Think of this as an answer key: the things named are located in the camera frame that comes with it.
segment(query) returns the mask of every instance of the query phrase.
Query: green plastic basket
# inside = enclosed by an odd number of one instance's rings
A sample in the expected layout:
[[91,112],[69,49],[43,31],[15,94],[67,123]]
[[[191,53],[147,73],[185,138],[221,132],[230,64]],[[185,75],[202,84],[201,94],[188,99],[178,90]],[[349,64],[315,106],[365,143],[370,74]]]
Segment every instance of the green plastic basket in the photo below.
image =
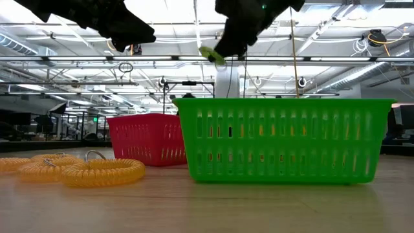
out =
[[197,181],[367,183],[394,100],[175,99]]

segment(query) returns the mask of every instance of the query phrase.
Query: table surface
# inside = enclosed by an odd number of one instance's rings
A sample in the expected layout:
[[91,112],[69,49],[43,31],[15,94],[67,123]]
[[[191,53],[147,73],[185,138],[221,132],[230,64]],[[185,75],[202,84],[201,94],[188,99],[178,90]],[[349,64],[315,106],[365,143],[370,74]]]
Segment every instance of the table surface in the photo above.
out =
[[414,158],[381,156],[374,182],[351,186],[199,184],[186,166],[147,167],[139,182],[107,188],[0,175],[0,232],[414,232]]

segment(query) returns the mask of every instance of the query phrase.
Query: red plastic basket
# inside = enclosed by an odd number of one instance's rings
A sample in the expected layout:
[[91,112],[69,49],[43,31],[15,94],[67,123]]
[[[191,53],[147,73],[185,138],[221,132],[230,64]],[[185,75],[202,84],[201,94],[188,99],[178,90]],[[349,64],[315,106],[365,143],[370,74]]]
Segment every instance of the red plastic basket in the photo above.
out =
[[186,164],[180,118],[164,114],[108,119],[117,159],[136,159],[149,166]]

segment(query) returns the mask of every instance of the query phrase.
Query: orange spiral keyring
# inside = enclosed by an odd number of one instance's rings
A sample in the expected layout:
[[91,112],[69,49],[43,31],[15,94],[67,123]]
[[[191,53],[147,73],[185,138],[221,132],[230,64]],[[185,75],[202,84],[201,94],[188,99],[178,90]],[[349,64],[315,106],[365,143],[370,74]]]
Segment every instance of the orange spiral keyring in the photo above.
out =
[[22,158],[0,158],[0,173],[15,172],[21,166],[30,163],[30,159]]
[[61,173],[73,164],[82,162],[76,157],[43,159],[41,162],[26,164],[18,169],[20,181],[32,183],[58,182]]
[[[102,159],[88,160],[90,153]],[[61,180],[70,187],[99,187],[133,183],[145,174],[145,166],[134,159],[108,160],[99,151],[88,151],[85,162],[66,169]]]
[[55,153],[55,154],[46,154],[46,155],[35,155],[32,157],[32,161],[33,162],[42,162],[45,159],[60,159],[60,158],[64,158],[64,157],[71,157],[71,158],[75,158],[74,155],[69,155],[66,154],[64,152],[59,152],[59,153]]

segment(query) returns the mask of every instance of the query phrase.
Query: plastic basket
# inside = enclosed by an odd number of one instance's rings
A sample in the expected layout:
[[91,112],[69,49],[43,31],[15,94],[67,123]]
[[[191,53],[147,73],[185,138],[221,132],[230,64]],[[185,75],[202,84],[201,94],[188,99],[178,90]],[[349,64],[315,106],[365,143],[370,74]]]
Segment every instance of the plastic basket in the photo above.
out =
[[198,181],[367,183],[394,100],[175,99]]
[[117,159],[136,159],[148,166],[186,164],[178,116],[145,114],[109,118]]

